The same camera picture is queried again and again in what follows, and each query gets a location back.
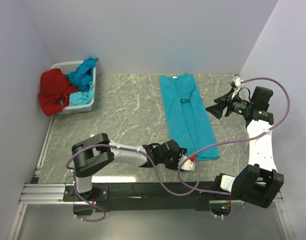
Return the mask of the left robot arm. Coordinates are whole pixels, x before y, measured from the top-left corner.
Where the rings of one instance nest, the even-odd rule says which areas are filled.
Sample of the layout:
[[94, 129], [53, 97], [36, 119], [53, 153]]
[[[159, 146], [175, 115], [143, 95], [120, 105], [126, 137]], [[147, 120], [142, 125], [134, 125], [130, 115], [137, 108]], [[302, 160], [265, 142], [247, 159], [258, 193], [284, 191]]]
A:
[[65, 187], [65, 193], [78, 197], [81, 201], [95, 198], [92, 176], [111, 163], [129, 164], [139, 168], [152, 168], [164, 165], [167, 169], [178, 170], [180, 163], [186, 159], [187, 149], [174, 140], [162, 144], [151, 143], [130, 146], [111, 141], [106, 133], [100, 133], [71, 147], [74, 187]]

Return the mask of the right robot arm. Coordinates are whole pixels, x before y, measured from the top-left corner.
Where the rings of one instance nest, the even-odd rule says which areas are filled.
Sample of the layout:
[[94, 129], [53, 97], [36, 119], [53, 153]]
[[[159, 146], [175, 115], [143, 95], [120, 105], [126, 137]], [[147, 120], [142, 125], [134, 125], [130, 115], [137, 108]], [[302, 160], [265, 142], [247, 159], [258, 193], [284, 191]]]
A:
[[272, 152], [273, 114], [268, 112], [273, 91], [256, 87], [249, 100], [239, 96], [240, 88], [232, 87], [225, 95], [214, 100], [206, 111], [217, 119], [231, 113], [243, 116], [249, 142], [247, 166], [236, 176], [220, 174], [215, 178], [212, 193], [217, 199], [231, 195], [241, 201], [267, 208], [284, 183], [284, 176], [277, 172]]

